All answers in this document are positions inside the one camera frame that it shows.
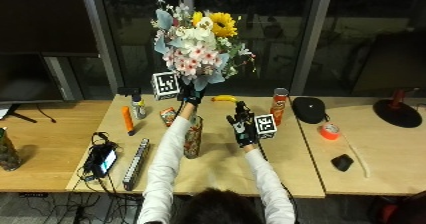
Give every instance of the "hand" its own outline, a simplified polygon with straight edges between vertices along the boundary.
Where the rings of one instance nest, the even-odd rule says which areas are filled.
[[[247,107],[243,101],[238,102],[235,118],[228,115],[227,120],[235,128],[236,140],[240,147],[249,144],[256,144],[259,141],[257,131],[255,126],[255,113]]]
[[[206,89],[196,91],[195,84],[191,82],[187,85],[182,79],[179,79],[179,84],[182,91],[179,93],[178,100],[190,102],[195,106],[199,106],[204,97]]]

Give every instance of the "orange bottle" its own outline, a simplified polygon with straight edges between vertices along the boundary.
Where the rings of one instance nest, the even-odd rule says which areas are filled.
[[[277,126],[281,124],[288,95],[289,95],[289,91],[285,88],[275,89],[275,97],[272,101],[271,114],[275,116],[275,121]]]

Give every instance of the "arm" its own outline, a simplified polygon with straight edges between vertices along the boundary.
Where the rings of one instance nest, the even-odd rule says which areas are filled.
[[[160,221],[168,223],[174,202],[174,182],[179,173],[180,160],[184,155],[186,134],[195,106],[187,103],[180,116],[166,132],[155,160],[148,170],[148,185],[144,192],[146,201],[138,223]]]
[[[293,224],[295,210],[288,194],[281,186],[281,181],[261,152],[253,145],[243,147],[245,158],[256,178],[257,189],[265,208],[267,224]]]

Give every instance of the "wooden table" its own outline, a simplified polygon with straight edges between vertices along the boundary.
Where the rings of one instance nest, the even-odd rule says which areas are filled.
[[[42,115],[35,104],[17,113],[38,120],[31,123],[14,116],[0,121],[23,158],[19,169],[0,169],[2,192],[64,192],[88,140],[103,120],[111,101],[40,104],[58,123]]]
[[[320,97],[331,121],[344,136],[331,141],[319,133],[320,124],[301,122],[308,144],[319,166],[327,194],[411,195],[426,189],[426,110],[420,109],[424,124],[401,128],[385,122],[373,111],[377,98]],[[407,99],[416,105],[425,101]],[[356,148],[371,169],[365,177],[360,161],[349,148]],[[355,163],[347,172],[331,160],[348,154]]]
[[[148,161],[142,169],[140,181],[132,193],[144,191],[147,169],[154,160],[160,139],[167,131],[159,113],[160,110],[171,106],[178,110],[180,104],[176,99],[155,101],[152,95],[146,95],[143,98],[147,103],[148,116],[143,120],[134,119],[138,131],[135,136],[128,136],[122,116],[122,107],[131,103],[130,97],[116,96],[99,127],[99,131],[108,132],[111,140],[123,147],[118,149],[119,157],[111,169],[111,179],[118,192],[126,192],[122,183],[123,178],[140,142],[143,138],[148,138],[152,149]],[[245,101],[257,115],[268,114],[271,97],[239,97],[239,100]],[[232,102],[212,102],[211,97],[204,97],[199,108],[199,115],[204,118],[200,157],[192,160],[183,158],[175,184],[176,194],[194,194],[202,192],[207,187],[216,187],[231,189],[243,195],[259,195],[255,178],[244,158],[244,151],[236,144],[234,129],[226,119],[227,115],[235,114],[235,107],[236,105]],[[285,111],[283,124],[279,127],[275,139],[263,141],[263,146],[279,176],[293,195],[297,197],[324,197],[319,175],[291,108]],[[76,173],[87,157],[88,154],[86,153]],[[90,187],[83,181],[79,182],[76,173],[68,183],[67,189],[70,191],[92,191],[90,187],[94,190],[103,190],[96,181],[87,183]],[[108,178],[104,182],[112,190]]]

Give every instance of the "banana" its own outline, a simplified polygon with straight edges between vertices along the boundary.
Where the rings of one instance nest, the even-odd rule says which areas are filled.
[[[232,101],[238,102],[238,98],[234,95],[219,95],[212,97],[212,101]]]

